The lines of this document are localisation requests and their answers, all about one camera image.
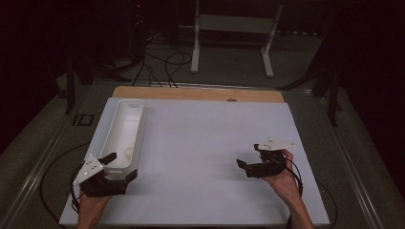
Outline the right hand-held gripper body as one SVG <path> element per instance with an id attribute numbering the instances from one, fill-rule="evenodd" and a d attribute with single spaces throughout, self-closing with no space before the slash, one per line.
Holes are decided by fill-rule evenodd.
<path id="1" fill-rule="evenodd" d="M 282 150 L 295 147 L 292 141 L 269 137 L 259 144 L 261 162 L 247 164 L 245 172 L 248 177 L 273 177 L 282 173 L 287 165 Z"/>

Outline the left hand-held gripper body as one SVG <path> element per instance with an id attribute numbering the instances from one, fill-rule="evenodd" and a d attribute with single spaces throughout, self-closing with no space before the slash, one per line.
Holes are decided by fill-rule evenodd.
<path id="1" fill-rule="evenodd" d="M 98 160 L 93 155 L 84 160 L 74 176 L 73 186 L 79 186 L 84 194 L 92 198 L 124 195 L 128 184 L 124 179 L 107 178 L 109 172 L 106 171 L 106 165 Z"/>

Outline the white plastic bin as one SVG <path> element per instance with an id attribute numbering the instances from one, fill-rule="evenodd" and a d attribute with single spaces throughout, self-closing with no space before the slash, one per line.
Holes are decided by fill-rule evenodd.
<path id="1" fill-rule="evenodd" d="M 100 158 L 116 153 L 117 159 L 106 165 L 110 179 L 124 179 L 137 170 L 142 139 L 146 127 L 145 103 L 140 99 L 121 99 L 117 102 Z M 124 156 L 124 150 L 134 148 L 131 158 Z"/>

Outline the person's left hand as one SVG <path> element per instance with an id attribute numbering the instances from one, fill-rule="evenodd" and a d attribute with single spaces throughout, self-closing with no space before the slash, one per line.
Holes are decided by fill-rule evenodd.
<path id="1" fill-rule="evenodd" d="M 111 196 L 92 198 L 82 194 L 79 198 L 79 215 L 86 219 L 100 218 L 110 199 Z"/>

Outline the person's right hand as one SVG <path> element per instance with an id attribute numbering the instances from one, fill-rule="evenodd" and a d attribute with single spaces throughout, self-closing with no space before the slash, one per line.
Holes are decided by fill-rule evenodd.
<path id="1" fill-rule="evenodd" d="M 301 195 L 292 172 L 293 154 L 288 150 L 282 150 L 285 156 L 287 168 L 277 176 L 264 177 L 277 196 L 288 206 L 295 206 L 302 202 Z"/>

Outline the white table sheet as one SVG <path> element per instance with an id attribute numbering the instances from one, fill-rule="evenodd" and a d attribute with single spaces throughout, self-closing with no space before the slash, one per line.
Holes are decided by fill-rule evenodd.
<path id="1" fill-rule="evenodd" d="M 238 160 L 255 163 L 268 138 L 291 144 L 312 222 L 329 223 L 286 103 L 158 100 L 145 102 L 146 130 L 137 178 L 110 200 L 101 219 L 114 226 L 271 226 L 287 206 Z"/>

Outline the black tripod stand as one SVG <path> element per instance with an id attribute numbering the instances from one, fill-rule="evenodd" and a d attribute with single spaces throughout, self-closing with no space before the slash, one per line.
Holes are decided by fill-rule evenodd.
<path id="1" fill-rule="evenodd" d="M 303 85 L 312 79 L 317 79 L 311 89 L 314 97 L 322 97 L 329 92 L 328 118 L 333 126 L 336 126 L 337 94 L 339 74 L 337 68 L 342 55 L 347 48 L 347 29 L 335 19 L 330 25 L 315 56 L 312 58 L 304 76 L 278 87 L 279 91 L 290 91 Z"/>
<path id="2" fill-rule="evenodd" d="M 129 78 L 121 76 L 120 73 L 127 72 L 136 67 L 137 63 L 129 63 L 119 67 L 109 68 L 102 63 L 95 61 L 83 53 L 70 54 L 66 61 L 66 89 L 63 90 L 67 99 L 66 114 L 69 114 L 75 105 L 75 78 L 83 84 L 90 85 L 94 81 L 92 70 L 96 70 L 118 82 L 130 82 Z"/>

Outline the white metal stand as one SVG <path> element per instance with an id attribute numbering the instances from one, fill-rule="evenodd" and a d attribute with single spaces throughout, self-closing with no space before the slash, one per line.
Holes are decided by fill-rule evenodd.
<path id="1" fill-rule="evenodd" d="M 270 18 L 202 14 L 201 0 L 195 0 L 194 46 L 191 59 L 191 72 L 199 72 L 200 64 L 200 31 L 248 32 L 267 35 L 267 42 L 261 48 L 261 56 L 267 78 L 274 76 L 269 51 L 276 34 L 284 6 L 277 4 L 276 11 Z"/>

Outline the metal floor rail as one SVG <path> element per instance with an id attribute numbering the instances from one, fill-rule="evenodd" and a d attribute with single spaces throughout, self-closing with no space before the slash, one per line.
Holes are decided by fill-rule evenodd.
<path id="1" fill-rule="evenodd" d="M 352 162 L 352 158 L 349 154 L 349 151 L 342 139 L 342 136 L 339 133 L 337 127 L 333 126 L 329 117 L 328 117 L 328 104 L 326 100 L 321 97 L 314 98 L 320 113 L 323 116 L 323 119 L 327 123 L 329 130 L 332 135 L 332 139 L 337 147 L 338 156 L 342 161 L 342 166 L 345 170 L 345 173 L 348 177 L 348 180 L 352 186 L 354 195 L 357 199 L 357 202 L 363 212 L 365 220 L 367 221 L 370 229 L 385 229 L 380 216 L 377 214 L 371 197 L 358 174 L 356 167 Z"/>
<path id="2" fill-rule="evenodd" d="M 103 106 L 86 95 L 66 114 L 66 101 L 55 97 L 0 156 L 0 229 L 71 229 L 58 221 L 96 127 L 77 121 L 99 119 Z"/>

